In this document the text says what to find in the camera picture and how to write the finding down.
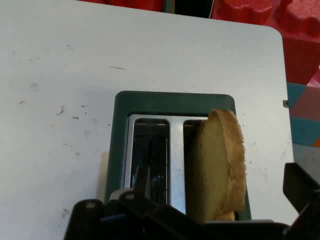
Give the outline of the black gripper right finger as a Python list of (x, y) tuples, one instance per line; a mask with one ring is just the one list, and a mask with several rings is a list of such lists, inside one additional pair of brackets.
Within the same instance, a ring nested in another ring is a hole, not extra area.
[(284, 167), (283, 193), (298, 213), (284, 233), (286, 240), (320, 238), (320, 184), (297, 163)]

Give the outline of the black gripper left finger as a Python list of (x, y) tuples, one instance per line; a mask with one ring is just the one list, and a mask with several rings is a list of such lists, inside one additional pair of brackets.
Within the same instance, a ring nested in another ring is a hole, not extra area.
[(202, 229), (177, 209), (147, 198), (150, 169), (137, 170), (132, 189), (103, 204), (98, 199), (76, 203), (66, 240), (195, 240)]

